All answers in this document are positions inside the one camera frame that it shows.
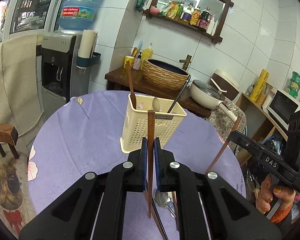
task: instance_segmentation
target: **cream plastic utensil holder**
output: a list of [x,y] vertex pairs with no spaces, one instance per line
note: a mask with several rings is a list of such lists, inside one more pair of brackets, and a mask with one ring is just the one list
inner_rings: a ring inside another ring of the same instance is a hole
[[[130,94],[124,119],[122,137],[120,138],[121,150],[130,153],[141,148],[142,138],[147,136],[148,110],[152,108],[152,96],[136,95],[137,109],[132,107]],[[182,119],[187,115],[179,103],[176,103],[170,114],[167,113],[173,100],[158,98],[160,112],[155,112],[154,137],[160,138],[163,148],[173,132],[177,129]]]

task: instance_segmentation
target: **hand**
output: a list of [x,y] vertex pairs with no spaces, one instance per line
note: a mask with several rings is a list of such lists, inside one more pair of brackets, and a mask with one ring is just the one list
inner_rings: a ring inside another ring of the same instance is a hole
[[258,193],[256,199],[256,208],[262,213],[265,214],[270,210],[270,202],[273,200],[273,194],[277,198],[283,200],[280,209],[285,209],[289,207],[294,200],[296,192],[289,187],[277,186],[274,187],[273,193],[269,190],[271,186],[271,175],[269,174],[266,179],[261,184],[261,190]]

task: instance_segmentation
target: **red bow tie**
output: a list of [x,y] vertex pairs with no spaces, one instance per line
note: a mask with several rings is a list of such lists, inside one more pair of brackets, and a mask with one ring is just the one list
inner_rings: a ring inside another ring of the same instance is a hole
[[5,215],[6,219],[8,220],[10,226],[14,226],[14,228],[17,231],[17,234],[20,234],[20,228],[22,227],[21,222],[22,222],[22,218],[20,215],[19,210],[16,210],[15,212],[7,212],[7,211],[3,211],[3,214]]

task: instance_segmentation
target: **microwave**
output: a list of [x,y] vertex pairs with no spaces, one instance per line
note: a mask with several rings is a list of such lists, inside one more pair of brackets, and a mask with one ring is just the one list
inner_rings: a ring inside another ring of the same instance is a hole
[[287,92],[278,89],[267,110],[269,115],[287,134],[290,115],[300,110],[300,102]]

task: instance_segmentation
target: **fingernail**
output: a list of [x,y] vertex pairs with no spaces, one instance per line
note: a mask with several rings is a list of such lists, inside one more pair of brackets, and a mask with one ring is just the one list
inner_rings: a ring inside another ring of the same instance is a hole
[[274,189],[273,189],[273,192],[274,193],[280,193],[281,192],[281,187],[274,187]]

